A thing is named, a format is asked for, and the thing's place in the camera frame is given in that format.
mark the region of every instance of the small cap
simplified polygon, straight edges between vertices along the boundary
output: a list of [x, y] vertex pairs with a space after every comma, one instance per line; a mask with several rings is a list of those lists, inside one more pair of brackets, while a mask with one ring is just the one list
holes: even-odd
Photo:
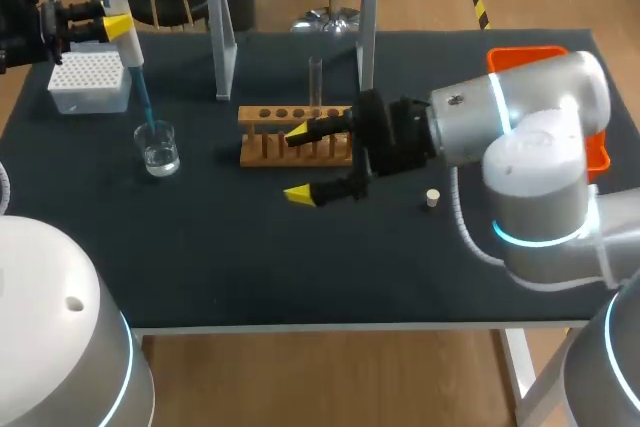
[[427, 205], [429, 207], [435, 207], [438, 203], [438, 200], [440, 199], [440, 192], [438, 192], [438, 190], [436, 189], [429, 189], [427, 190], [426, 198]]

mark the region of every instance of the yellow black tape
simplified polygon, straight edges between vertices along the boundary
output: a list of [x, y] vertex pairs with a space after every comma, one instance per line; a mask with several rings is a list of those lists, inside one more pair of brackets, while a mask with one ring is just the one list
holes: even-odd
[[478, 19], [478, 23], [480, 24], [481, 30], [491, 29], [491, 24], [489, 23], [489, 16], [487, 15], [487, 10], [484, 7], [484, 2], [482, 0], [472, 0], [473, 7], [476, 10], [476, 18]]

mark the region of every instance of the pipette tip box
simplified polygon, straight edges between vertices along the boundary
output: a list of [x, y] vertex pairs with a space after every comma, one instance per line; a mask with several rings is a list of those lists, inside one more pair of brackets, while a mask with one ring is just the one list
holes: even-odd
[[48, 90], [61, 114], [113, 114], [127, 110], [131, 76], [117, 51], [68, 52]]

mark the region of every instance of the test tube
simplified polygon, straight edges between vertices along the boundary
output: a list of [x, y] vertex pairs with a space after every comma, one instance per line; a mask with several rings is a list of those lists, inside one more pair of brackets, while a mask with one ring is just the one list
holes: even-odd
[[322, 105], [322, 59], [309, 57], [309, 106]]

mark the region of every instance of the cable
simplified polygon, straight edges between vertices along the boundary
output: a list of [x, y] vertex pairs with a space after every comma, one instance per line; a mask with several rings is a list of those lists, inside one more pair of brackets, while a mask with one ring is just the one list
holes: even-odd
[[602, 282], [602, 277], [585, 277], [584, 279], [566, 280], [564, 282], [555, 282], [553, 284], [538, 284], [536, 282], [524, 280], [513, 272], [509, 272], [509, 275], [516, 284], [520, 284], [521, 286], [526, 287], [529, 290], [535, 290], [536, 292], [560, 292], [561, 290], [575, 289], [576, 287], [593, 284], [594, 282]]
[[9, 175], [7, 170], [0, 162], [0, 215], [4, 215], [9, 207], [9, 199], [11, 198], [11, 184], [9, 183]]
[[[504, 260], [487, 254], [482, 249], [480, 249], [480, 247], [478, 247], [471, 238], [471, 234], [469, 233], [467, 225], [464, 222], [464, 217], [462, 216], [462, 206], [460, 204], [460, 188], [458, 186], [458, 167], [455, 166], [451, 167], [451, 203], [453, 204], [453, 216], [456, 221], [456, 226], [458, 227], [458, 232], [460, 232], [460, 237], [462, 237], [462, 241], [469, 248], [469, 250], [471, 250], [471, 252], [473, 252], [476, 257], [487, 264], [506, 268]], [[518, 277], [513, 272], [509, 271], [509, 269], [506, 270], [517, 284], [536, 292], [560, 292], [562, 290], [573, 289], [603, 280], [602, 277], [586, 277], [584, 279], [568, 280], [565, 282], [556, 282], [553, 284], [538, 284]]]
[[471, 238], [471, 234], [467, 230], [467, 226], [464, 223], [464, 217], [462, 216], [462, 206], [460, 205], [460, 189], [458, 187], [458, 167], [451, 167], [451, 202], [453, 204], [453, 217], [458, 226], [458, 232], [462, 237], [462, 241], [469, 247], [469, 250], [483, 262], [487, 264], [495, 265], [496, 267], [504, 267], [504, 260], [492, 257], [484, 252]]

